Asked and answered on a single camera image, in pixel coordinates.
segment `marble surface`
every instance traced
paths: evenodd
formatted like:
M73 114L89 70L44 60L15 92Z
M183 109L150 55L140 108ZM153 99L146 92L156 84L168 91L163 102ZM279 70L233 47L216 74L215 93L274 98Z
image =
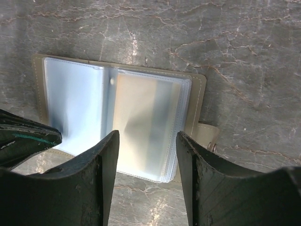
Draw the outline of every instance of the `marble surface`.
M201 73L207 87L200 121L222 130L219 155L260 171L301 165L301 1L0 5L1 108L38 121L33 53ZM111 225L171 221L187 225L180 185L118 174Z

